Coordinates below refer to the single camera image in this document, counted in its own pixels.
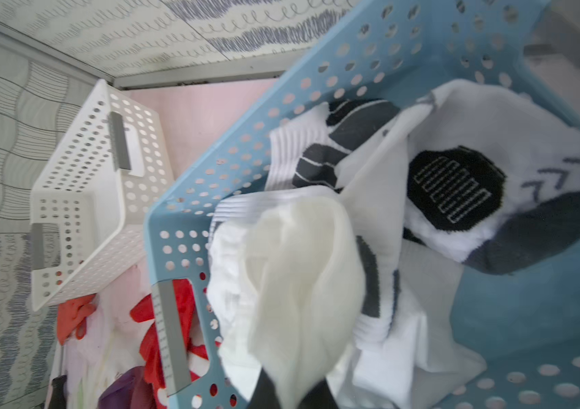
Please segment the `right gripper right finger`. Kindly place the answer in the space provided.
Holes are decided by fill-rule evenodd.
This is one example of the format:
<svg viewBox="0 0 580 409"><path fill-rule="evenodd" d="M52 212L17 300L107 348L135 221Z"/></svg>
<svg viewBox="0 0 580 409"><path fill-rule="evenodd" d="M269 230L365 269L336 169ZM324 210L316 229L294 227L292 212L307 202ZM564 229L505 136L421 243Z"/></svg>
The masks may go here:
<svg viewBox="0 0 580 409"><path fill-rule="evenodd" d="M338 409L338 404L334 399L324 378L317 383L310 392L303 397L298 405L298 409Z"/></svg>

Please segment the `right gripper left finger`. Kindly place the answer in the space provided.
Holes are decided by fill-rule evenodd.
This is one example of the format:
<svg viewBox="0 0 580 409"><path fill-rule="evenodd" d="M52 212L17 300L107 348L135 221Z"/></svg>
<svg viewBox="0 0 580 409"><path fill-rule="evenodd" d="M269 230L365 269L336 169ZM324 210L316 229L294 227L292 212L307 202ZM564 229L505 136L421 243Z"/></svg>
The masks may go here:
<svg viewBox="0 0 580 409"><path fill-rule="evenodd" d="M276 396L276 387L264 369L259 374L256 388L248 401L247 409L281 409L281 404Z"/></svg>

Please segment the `small white sock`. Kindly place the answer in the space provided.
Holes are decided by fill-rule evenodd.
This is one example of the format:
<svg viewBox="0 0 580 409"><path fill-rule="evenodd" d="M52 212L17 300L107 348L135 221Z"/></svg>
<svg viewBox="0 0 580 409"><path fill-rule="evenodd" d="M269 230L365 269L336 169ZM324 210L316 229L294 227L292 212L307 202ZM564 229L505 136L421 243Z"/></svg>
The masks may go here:
<svg viewBox="0 0 580 409"><path fill-rule="evenodd" d="M238 222L220 224L209 248L207 298L223 339L218 355L226 377L246 399L252 397L262 369L248 344L268 250L257 242L252 225Z"/></svg>

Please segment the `plain white sock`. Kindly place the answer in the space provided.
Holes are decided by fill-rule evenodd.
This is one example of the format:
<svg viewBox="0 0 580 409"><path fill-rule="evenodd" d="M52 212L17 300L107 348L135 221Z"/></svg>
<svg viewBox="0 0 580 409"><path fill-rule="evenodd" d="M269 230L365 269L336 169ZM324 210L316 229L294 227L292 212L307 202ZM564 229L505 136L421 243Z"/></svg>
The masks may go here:
<svg viewBox="0 0 580 409"><path fill-rule="evenodd" d="M247 234L244 269L256 294L249 352L280 406L296 408L339 362L365 298L344 206L312 197L265 211Z"/></svg>

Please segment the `white grey sport sock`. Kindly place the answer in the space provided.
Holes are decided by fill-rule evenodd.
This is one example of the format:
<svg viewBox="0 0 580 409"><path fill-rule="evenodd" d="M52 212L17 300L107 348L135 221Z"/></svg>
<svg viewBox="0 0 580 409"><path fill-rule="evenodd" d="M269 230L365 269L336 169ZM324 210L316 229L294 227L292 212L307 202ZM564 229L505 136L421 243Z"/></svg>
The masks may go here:
<svg viewBox="0 0 580 409"><path fill-rule="evenodd" d="M271 131L265 189L324 186L340 192L400 111L381 99L324 102Z"/></svg>

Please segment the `white sock black pattern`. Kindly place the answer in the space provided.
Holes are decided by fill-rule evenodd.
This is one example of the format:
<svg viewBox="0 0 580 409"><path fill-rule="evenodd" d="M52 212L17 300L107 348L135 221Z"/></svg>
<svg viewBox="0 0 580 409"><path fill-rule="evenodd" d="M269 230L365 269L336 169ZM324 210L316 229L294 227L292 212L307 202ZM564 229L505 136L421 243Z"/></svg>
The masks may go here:
<svg viewBox="0 0 580 409"><path fill-rule="evenodd" d="M453 80L423 96L409 134L404 231L484 274L580 240L580 130L499 86Z"/></svg>

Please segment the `white sock black stripes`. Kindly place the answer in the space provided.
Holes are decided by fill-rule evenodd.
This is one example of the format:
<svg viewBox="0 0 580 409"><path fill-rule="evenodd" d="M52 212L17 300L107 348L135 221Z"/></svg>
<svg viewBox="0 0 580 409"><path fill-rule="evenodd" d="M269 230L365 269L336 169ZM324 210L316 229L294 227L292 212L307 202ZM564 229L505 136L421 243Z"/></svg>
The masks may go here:
<svg viewBox="0 0 580 409"><path fill-rule="evenodd" d="M340 408L431 408L487 368L453 339L451 312L463 265L406 240L390 335L376 351L349 347L328 375Z"/></svg>

